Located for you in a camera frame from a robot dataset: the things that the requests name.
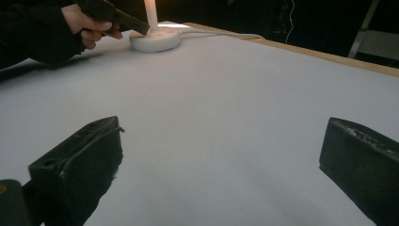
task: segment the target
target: white tabletop surface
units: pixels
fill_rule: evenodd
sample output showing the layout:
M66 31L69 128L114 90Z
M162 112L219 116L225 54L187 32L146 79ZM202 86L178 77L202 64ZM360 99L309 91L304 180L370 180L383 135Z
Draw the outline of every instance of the white tabletop surface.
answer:
M223 36L170 51L103 38L47 68L0 71L0 178L118 116L118 178L85 225L374 225L318 169L330 117L399 140L399 78Z

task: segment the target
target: white wire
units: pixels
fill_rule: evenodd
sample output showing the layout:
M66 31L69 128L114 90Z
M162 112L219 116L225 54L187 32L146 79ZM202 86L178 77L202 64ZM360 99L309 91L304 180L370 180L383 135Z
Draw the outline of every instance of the white wire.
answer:
M285 38L285 43L288 42L288 38L290 37L291 32L293 32L293 30L294 30L293 12L294 12L294 8L295 8L295 2L294 2L294 0L291 0L291 2L293 2L293 8L291 8L291 12L290 12L291 29L290 29L290 32L288 32L288 34L287 34L287 38Z
M191 27L187 28L179 28L182 34L188 33L201 33L201 34L211 34L211 35L226 35L226 36L235 36L235 37L248 37L248 38L256 38L264 40L264 37L256 34L240 34L240 33L232 33L232 32L224 32L224 31L206 31L199 30Z

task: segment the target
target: hand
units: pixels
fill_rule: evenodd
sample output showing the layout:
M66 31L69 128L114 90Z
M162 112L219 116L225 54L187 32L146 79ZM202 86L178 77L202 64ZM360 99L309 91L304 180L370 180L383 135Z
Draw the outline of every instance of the hand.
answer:
M77 4L61 8L61 11L73 35L83 30L81 32L82 42L87 49L94 49L96 41L99 41L103 34L118 40L122 38L122 34L118 31L120 28L118 24L114 25L115 29L112 34L104 33L112 27L112 23L94 20L83 13Z

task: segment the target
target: lamp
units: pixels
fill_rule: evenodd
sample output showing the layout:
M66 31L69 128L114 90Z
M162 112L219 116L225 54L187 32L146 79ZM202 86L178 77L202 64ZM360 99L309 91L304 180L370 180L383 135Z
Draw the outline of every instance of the lamp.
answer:
M155 0L144 0L150 31L146 36L132 32L129 41L133 49L144 53L156 53L173 49L180 43L180 31L174 27L158 26Z

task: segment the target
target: black device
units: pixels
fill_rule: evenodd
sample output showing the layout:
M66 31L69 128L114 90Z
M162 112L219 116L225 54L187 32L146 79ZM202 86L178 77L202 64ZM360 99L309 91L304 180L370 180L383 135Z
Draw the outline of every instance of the black device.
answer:
M124 29L132 29L142 35L147 35L150 26L138 20L136 17L116 8L114 4L106 0L74 0L80 9L97 20L104 20L108 22L118 23Z
M0 181L2 226L82 226L122 160L117 117L94 121L29 165L31 180Z
M331 118L320 169L378 226L399 225L399 143Z

